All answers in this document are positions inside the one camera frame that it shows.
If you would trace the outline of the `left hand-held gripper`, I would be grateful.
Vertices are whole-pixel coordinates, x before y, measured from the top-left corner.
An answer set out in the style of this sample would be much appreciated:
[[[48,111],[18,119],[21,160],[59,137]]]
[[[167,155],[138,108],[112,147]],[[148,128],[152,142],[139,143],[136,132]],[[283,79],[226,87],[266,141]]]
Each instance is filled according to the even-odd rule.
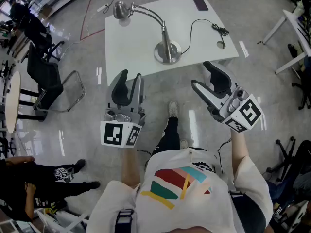
[[[144,97],[143,76],[138,73],[134,78],[129,99],[127,74],[127,69],[121,71],[111,83],[113,103],[108,103],[104,119],[100,122],[101,144],[104,146],[134,147],[145,123],[146,114],[141,107]]]

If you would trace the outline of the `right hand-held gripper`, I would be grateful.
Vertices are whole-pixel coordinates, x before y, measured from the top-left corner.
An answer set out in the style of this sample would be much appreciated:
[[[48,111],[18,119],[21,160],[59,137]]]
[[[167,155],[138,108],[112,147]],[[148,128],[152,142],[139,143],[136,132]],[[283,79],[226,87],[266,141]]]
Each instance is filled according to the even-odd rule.
[[[191,86],[208,105],[212,117],[237,133],[251,130],[262,116],[254,95],[238,86],[235,75],[223,65],[211,61],[203,65],[211,73],[214,90],[197,80],[192,80]]]

